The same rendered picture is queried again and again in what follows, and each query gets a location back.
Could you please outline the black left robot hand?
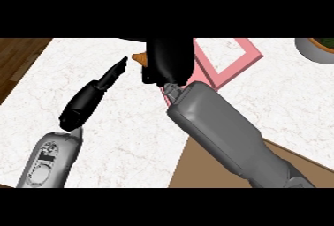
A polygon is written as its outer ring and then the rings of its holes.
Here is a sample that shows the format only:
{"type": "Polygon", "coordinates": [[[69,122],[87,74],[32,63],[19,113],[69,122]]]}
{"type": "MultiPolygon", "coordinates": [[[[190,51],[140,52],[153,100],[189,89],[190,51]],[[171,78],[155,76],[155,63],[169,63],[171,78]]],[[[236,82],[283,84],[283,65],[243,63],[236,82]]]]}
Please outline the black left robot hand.
{"type": "Polygon", "coordinates": [[[60,113],[60,128],[70,132],[81,127],[91,116],[107,88],[125,71],[128,58],[124,57],[107,69],[99,80],[91,80],[70,98],[60,113]]]}

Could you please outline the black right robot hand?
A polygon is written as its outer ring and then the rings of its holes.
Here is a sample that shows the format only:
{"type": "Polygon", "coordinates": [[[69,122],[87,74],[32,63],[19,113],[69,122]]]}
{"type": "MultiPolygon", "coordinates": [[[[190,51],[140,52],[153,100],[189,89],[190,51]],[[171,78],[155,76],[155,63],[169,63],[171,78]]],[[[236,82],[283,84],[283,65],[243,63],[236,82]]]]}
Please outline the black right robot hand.
{"type": "Polygon", "coordinates": [[[146,65],[141,67],[141,82],[162,87],[166,83],[178,87],[193,74],[195,45],[192,38],[127,38],[146,43],[146,65]]]}

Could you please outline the brown croissant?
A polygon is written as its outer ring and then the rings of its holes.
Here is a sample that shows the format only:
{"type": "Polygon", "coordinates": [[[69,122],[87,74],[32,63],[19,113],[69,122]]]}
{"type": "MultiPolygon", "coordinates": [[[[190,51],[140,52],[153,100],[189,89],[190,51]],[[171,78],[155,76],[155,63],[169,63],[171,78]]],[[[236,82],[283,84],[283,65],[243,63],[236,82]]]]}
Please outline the brown croissant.
{"type": "Polygon", "coordinates": [[[137,53],[131,55],[131,59],[143,66],[147,66],[146,53],[137,53]]]}

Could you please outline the pink tray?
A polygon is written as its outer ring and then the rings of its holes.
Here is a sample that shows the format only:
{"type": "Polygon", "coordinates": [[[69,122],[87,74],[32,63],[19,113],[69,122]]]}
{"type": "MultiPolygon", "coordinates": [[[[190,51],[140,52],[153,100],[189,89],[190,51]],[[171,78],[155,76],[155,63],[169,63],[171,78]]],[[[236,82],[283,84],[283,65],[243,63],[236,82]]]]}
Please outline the pink tray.
{"type": "Polygon", "coordinates": [[[200,81],[206,83],[217,91],[263,58],[261,52],[257,50],[246,38],[234,38],[234,42],[243,50],[243,54],[230,63],[227,68],[221,72],[217,72],[205,56],[205,52],[198,45],[196,38],[193,38],[195,69],[192,77],[187,80],[187,84],[190,84],[193,81],[200,81]]]}

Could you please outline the brown cardboard box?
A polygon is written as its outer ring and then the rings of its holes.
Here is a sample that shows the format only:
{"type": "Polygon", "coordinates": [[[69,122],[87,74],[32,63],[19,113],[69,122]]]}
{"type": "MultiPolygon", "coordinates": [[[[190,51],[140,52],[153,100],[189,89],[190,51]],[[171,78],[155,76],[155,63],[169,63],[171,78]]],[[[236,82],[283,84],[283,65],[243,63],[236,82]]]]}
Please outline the brown cardboard box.
{"type": "Polygon", "coordinates": [[[298,155],[285,156],[260,137],[242,143],[189,138],[169,187],[334,188],[334,171],[298,155]]]}

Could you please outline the grey plant pot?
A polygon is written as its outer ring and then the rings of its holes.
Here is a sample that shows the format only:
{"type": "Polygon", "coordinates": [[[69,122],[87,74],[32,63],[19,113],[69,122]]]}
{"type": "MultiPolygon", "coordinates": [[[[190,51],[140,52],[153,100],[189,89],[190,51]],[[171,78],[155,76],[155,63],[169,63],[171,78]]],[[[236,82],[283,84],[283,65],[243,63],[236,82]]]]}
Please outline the grey plant pot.
{"type": "Polygon", "coordinates": [[[334,49],[326,48],[313,38],[295,38],[295,48],[311,62],[334,64],[334,49]]]}

